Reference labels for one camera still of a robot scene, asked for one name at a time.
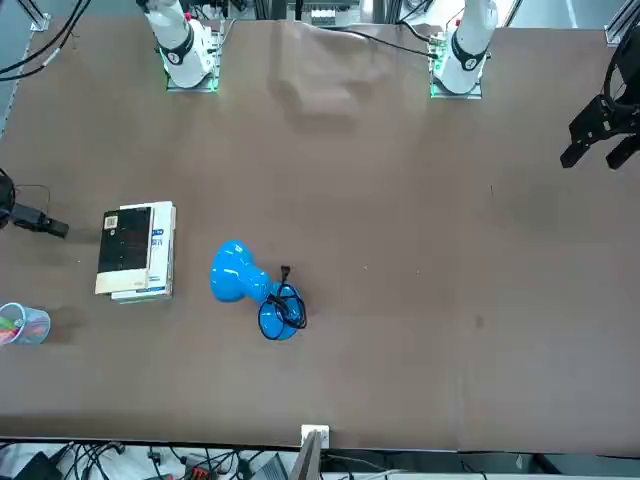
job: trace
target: clear plastic cup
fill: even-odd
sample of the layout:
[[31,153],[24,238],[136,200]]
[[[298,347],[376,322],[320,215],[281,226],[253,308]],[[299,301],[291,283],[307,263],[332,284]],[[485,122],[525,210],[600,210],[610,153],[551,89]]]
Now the clear plastic cup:
[[51,330],[47,312],[7,303],[0,307],[0,346],[9,343],[36,345],[44,342]]

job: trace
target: sticker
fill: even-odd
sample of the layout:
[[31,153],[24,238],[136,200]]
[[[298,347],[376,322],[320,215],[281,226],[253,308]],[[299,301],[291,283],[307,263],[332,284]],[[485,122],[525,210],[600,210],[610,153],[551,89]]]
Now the sticker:
[[104,219],[104,229],[109,230],[111,228],[116,228],[118,226],[118,216],[113,215],[111,217],[106,217]]

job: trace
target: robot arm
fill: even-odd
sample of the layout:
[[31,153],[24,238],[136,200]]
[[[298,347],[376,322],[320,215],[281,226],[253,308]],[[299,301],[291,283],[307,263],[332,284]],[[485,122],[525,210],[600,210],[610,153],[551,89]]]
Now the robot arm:
[[214,69],[217,40],[210,27],[187,20],[179,0],[137,0],[160,45],[164,67],[176,85],[191,88]]
[[498,25],[494,0],[466,0],[460,26],[447,32],[447,52],[435,77],[451,93],[463,95],[475,86],[487,48]]

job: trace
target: table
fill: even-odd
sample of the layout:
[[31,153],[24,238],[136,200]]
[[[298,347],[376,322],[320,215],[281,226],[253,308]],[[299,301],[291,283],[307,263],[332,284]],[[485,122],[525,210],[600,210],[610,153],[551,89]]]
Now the table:
[[[498,30],[485,98],[443,101],[422,57],[286,22],[238,22],[217,96],[168,94],[143,18],[80,24],[0,144],[72,227],[0,234],[0,294],[54,325],[0,352],[2,434],[296,445],[319,423],[334,447],[638,454],[640,166],[609,172],[612,143],[559,163],[602,32]],[[156,200],[175,298],[94,296],[102,213]],[[293,266],[292,340],[211,295],[232,238]]]

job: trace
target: book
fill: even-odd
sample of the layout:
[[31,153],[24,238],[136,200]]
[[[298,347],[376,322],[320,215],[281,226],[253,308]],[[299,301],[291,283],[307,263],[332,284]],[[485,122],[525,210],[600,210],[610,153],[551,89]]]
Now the book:
[[96,294],[147,287],[152,214],[151,207],[104,214]]
[[175,237],[176,208],[172,202],[125,205],[121,208],[151,207],[153,228],[148,283],[144,288],[114,292],[111,299],[118,303],[133,303],[170,298],[173,289],[173,242]]

